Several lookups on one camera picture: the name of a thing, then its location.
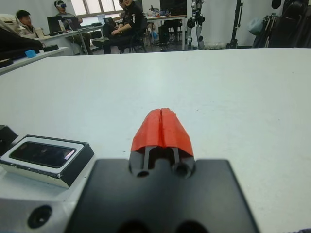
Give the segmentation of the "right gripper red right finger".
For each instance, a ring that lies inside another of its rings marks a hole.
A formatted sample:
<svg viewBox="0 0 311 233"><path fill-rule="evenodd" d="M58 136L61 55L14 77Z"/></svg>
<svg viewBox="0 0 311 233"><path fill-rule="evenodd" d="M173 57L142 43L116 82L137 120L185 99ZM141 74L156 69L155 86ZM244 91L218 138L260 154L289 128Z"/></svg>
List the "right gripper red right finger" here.
<svg viewBox="0 0 311 233"><path fill-rule="evenodd" d="M195 167L191 140L176 116L169 108L161 109L163 152L171 163L174 174L189 178Z"/></svg>

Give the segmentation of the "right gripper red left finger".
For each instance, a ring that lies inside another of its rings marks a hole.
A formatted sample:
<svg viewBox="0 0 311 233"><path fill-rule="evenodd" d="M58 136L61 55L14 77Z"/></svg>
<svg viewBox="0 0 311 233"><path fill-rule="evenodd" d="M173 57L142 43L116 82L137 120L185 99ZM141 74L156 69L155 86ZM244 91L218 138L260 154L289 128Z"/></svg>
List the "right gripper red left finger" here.
<svg viewBox="0 0 311 233"><path fill-rule="evenodd" d="M160 139L161 110L150 111L133 138L129 169L135 177L148 176L151 153L162 145Z"/></svg>

